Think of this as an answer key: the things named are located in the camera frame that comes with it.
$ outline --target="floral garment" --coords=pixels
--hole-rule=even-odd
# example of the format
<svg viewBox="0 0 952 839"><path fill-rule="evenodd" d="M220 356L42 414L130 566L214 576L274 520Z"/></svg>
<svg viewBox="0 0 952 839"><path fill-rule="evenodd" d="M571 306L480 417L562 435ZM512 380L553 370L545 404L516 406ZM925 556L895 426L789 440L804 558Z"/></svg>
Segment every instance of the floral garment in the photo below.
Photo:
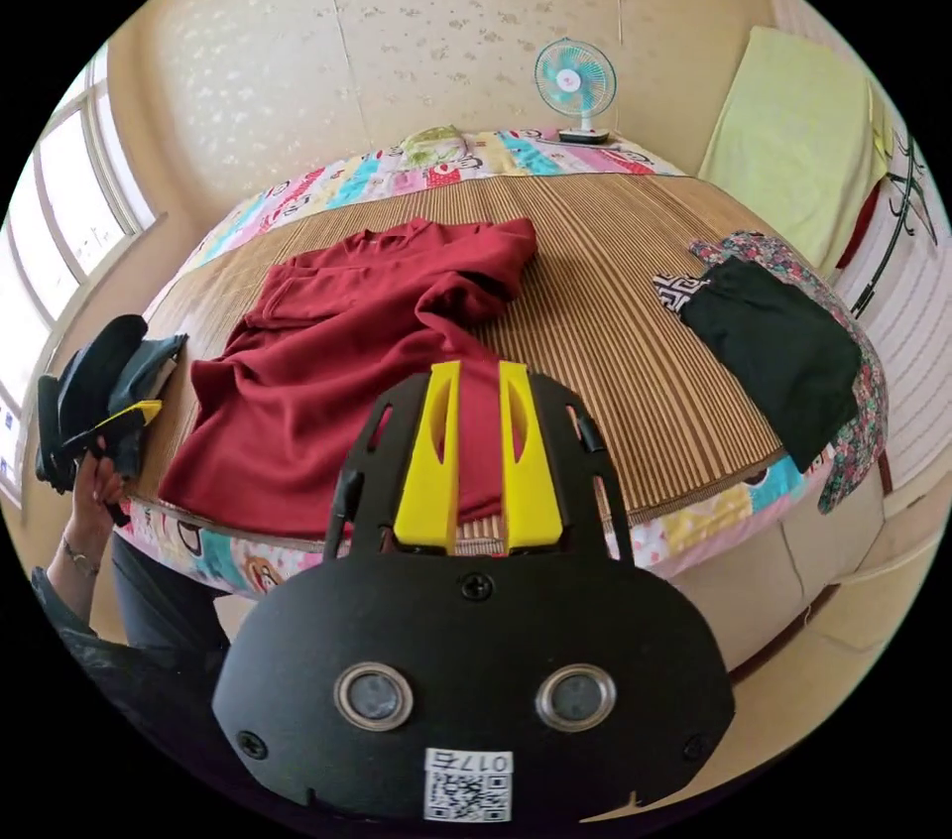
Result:
<svg viewBox="0 0 952 839"><path fill-rule="evenodd" d="M859 487L886 448L889 397L883 366L873 344L832 289L778 238L758 231L735 231L719 244L694 241L690 250L708 267L721 264L729 257L756 261L786 284L796 284L828 310L859 345L863 362L853 384L859 414L843 425L833 440L833 469L819 501L823 515L832 512Z"/></svg>

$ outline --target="patchwork bedspread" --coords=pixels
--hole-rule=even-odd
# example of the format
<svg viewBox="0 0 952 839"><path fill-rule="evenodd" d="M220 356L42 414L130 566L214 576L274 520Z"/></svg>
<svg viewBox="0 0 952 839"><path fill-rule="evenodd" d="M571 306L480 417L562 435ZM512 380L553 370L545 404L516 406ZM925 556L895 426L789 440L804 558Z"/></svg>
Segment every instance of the patchwork bedspread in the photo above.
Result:
<svg viewBox="0 0 952 839"><path fill-rule="evenodd" d="M320 211L484 178L682 174L624 139L602 147L566 146L557 141L553 131L527 130L456 133L459 141L453 141L452 134L446 134L453 131L440 130L438 141L407 141L314 169L241 202L195 248L153 301L146 317L183 276L253 238ZM792 460L783 457L726 491L634 526L636 563L662 577L672 577L740 543L781 518L801 499L817 497L833 458L830 447L800 474ZM260 596L321 560L320 544L255 541L217 531L171 507L138 499L133 499L127 510L132 524L120 530L123 538L189 577L247 597ZM606 540L617 550L610 531L606 531ZM501 548L496 533L481 530L478 523L461 528L460 551L493 553Z"/></svg>

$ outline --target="striped mat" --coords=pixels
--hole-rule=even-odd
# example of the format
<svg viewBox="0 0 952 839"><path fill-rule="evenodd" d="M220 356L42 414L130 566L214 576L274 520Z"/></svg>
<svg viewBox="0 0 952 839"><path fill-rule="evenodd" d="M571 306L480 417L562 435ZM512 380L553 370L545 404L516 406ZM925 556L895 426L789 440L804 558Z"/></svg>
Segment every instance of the striped mat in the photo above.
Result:
<svg viewBox="0 0 952 839"><path fill-rule="evenodd" d="M772 233L763 221L691 178L490 178L315 214L179 280L155 308L149 335L187 333L183 365L167 386L130 494L162 505L159 481L197 413L188 364L222 353L269 267L413 217L533 222L538 255L523 293L477 335L500 356L582 397L608 440L632 524L708 498L781 456L774 432L735 378L660 304L652 286L654 274L703 272L688 252L691 241L716 242L739 228ZM500 527L496 518L474 522L460 537L495 541Z"/></svg>

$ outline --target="hand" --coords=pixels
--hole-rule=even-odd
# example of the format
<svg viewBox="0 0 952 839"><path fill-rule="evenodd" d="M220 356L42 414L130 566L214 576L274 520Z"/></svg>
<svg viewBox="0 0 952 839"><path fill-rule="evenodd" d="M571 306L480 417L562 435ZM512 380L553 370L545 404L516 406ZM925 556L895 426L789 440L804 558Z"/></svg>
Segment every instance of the hand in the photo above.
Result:
<svg viewBox="0 0 952 839"><path fill-rule="evenodd" d="M104 449L105 440L100 437L98 442ZM69 528L90 550L95 551L99 545L105 548L109 541L113 523L106 506L122 498L122 484L112 459L103 456L97 461L91 452L86 452L72 488Z"/></svg>

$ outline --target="electric fan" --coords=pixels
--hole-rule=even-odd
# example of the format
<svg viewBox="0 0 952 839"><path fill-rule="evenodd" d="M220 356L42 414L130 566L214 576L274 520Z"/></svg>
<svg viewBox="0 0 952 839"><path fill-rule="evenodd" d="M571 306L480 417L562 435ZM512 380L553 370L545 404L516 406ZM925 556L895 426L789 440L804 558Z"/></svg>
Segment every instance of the electric fan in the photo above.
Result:
<svg viewBox="0 0 952 839"><path fill-rule="evenodd" d="M559 130L563 142L601 145L607 129L593 129L592 119L615 98L615 70L601 50L573 39L550 43L535 60L535 87L542 100L563 115L578 116L578 128Z"/></svg>

